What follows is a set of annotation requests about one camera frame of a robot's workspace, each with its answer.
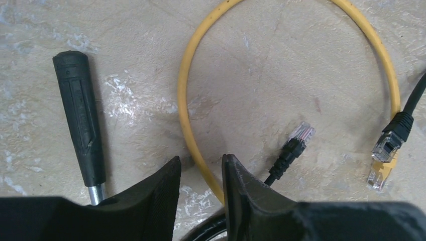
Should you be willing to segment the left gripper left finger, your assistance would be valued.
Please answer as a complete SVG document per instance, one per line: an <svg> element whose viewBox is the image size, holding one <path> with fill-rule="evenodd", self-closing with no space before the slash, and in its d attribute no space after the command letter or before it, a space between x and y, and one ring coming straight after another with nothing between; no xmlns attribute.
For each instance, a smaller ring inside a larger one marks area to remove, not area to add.
<svg viewBox="0 0 426 241"><path fill-rule="evenodd" d="M172 240L180 177L176 156L96 206L54 196L2 198L1 240Z"/></svg>

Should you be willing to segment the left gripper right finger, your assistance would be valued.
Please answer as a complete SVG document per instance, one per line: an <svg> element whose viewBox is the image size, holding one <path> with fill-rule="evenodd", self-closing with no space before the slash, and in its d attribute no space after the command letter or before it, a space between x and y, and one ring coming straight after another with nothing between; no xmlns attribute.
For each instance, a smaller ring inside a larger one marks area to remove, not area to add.
<svg viewBox="0 0 426 241"><path fill-rule="evenodd" d="M297 202L222 158L229 240L425 240L425 214L406 202Z"/></svg>

